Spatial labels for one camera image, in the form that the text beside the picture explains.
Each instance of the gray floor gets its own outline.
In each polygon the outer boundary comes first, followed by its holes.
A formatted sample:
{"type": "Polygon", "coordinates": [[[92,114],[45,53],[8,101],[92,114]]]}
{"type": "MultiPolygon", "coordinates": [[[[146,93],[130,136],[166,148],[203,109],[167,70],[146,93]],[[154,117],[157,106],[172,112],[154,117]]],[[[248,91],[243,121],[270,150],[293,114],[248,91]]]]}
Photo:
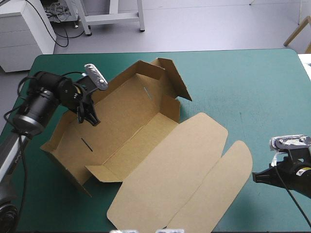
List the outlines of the gray floor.
{"type": "MultiPolygon", "coordinates": [[[[149,52],[187,50],[237,50],[283,48],[297,27],[299,0],[143,0],[146,31],[137,23],[92,26],[92,36],[71,39],[67,48],[55,46],[54,53],[149,52]]],[[[85,0],[90,15],[107,12],[109,1],[85,0]]],[[[310,1],[303,3],[303,17],[310,14],[310,1]]],[[[120,0],[119,9],[130,12],[136,0],[120,0]]],[[[77,35],[82,27],[69,35],[77,35]]],[[[58,33],[62,28],[55,26],[58,33]]],[[[291,44],[304,53],[310,42],[307,27],[291,44]]],[[[66,40],[59,38],[59,43],[66,40]]],[[[0,70],[0,115],[12,108],[17,83],[26,72],[0,70]]],[[[4,127],[0,118],[0,131],[4,127]]]]}

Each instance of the white cabinet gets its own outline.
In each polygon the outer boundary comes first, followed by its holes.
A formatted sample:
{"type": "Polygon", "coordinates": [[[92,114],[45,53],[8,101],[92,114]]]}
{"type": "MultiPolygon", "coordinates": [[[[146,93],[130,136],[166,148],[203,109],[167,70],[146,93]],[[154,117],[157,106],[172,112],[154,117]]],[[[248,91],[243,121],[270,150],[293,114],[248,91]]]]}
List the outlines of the white cabinet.
{"type": "MultiPolygon", "coordinates": [[[[40,0],[29,1],[56,39],[40,0]]],[[[55,42],[29,3],[11,0],[0,6],[0,66],[5,72],[29,70],[37,56],[53,54],[54,46],[55,42]]]]}

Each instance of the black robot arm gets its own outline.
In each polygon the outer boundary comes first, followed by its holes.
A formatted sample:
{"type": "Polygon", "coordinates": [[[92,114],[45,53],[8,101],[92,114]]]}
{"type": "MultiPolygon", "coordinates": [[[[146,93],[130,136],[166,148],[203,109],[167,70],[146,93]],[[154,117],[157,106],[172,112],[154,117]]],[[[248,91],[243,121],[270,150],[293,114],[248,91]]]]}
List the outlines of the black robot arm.
{"type": "Polygon", "coordinates": [[[57,106],[63,105],[76,113],[79,123],[84,120],[93,126],[100,123],[91,96],[96,90],[106,90],[108,83],[93,64],[86,64],[85,70],[76,82],[44,71],[31,77],[27,97],[11,122],[14,128],[0,145],[0,232],[13,233],[17,226],[17,208],[11,204],[17,196],[11,177],[23,157],[22,150],[44,131],[57,106]]]}

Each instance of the cardboard flap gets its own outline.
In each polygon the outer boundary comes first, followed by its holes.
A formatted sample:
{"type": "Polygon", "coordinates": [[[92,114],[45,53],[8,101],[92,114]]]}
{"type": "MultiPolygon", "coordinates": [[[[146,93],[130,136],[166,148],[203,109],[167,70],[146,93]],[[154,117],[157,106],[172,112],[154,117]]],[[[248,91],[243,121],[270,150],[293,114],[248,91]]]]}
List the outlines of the cardboard flap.
{"type": "Polygon", "coordinates": [[[165,70],[167,71],[168,78],[170,79],[176,94],[180,97],[192,101],[188,93],[187,87],[181,79],[174,62],[170,59],[165,58],[158,58],[158,60],[160,62],[160,66],[165,68],[165,70]]]}
{"type": "Polygon", "coordinates": [[[165,69],[144,61],[138,61],[136,73],[159,80],[165,74],[165,69]]]}
{"type": "Polygon", "coordinates": [[[141,233],[165,227],[219,160],[226,138],[204,113],[184,121],[124,180],[107,217],[118,229],[141,233]]]}
{"type": "Polygon", "coordinates": [[[160,113],[179,123],[180,102],[170,96],[163,95],[161,100],[160,113]]]}
{"type": "Polygon", "coordinates": [[[57,145],[59,144],[60,140],[62,139],[62,136],[66,130],[66,126],[77,119],[77,115],[73,113],[72,111],[67,111],[63,114],[62,118],[58,122],[52,137],[48,142],[43,144],[41,146],[41,149],[46,152],[51,152],[52,150],[57,148],[57,145]]]}
{"type": "Polygon", "coordinates": [[[100,182],[122,182],[115,174],[113,174],[104,165],[86,166],[86,168],[100,181],[100,182]]]}
{"type": "Polygon", "coordinates": [[[116,76],[113,80],[111,80],[108,84],[109,88],[106,91],[95,91],[92,94],[94,103],[98,103],[99,101],[106,98],[116,89],[118,89],[123,83],[131,79],[135,74],[141,74],[148,76],[149,78],[159,80],[165,74],[165,69],[144,61],[137,61],[121,74],[116,76]]]}
{"type": "Polygon", "coordinates": [[[69,179],[69,181],[81,192],[86,193],[90,197],[90,193],[83,187],[83,185],[71,174],[71,172],[65,168],[51,153],[45,152],[47,156],[61,169],[63,174],[69,179]]]}
{"type": "Polygon", "coordinates": [[[185,232],[212,232],[248,180],[252,164],[247,145],[236,141],[167,227],[182,228],[185,232]]]}

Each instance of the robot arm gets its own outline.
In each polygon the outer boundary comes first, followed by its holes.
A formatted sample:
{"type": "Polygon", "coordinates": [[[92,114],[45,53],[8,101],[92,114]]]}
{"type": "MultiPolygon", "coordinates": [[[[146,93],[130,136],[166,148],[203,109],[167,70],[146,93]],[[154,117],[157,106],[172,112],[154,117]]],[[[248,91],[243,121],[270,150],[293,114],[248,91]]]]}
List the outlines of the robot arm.
{"type": "Polygon", "coordinates": [[[311,198],[310,146],[311,138],[304,135],[273,137],[270,149],[275,150],[276,154],[268,169],[253,172],[253,181],[285,188],[277,175],[278,171],[288,189],[311,198]],[[283,156],[283,161],[278,162],[280,156],[283,156]]]}
{"type": "Polygon", "coordinates": [[[84,120],[93,126],[100,123],[91,95],[96,90],[106,90],[108,83],[93,64],[86,64],[85,70],[76,82],[43,71],[32,77],[27,97],[13,117],[15,128],[0,145],[0,232],[12,233],[17,225],[17,208],[11,204],[17,196],[11,177],[21,150],[44,131],[57,106],[63,105],[76,113],[79,123],[84,120]]]}

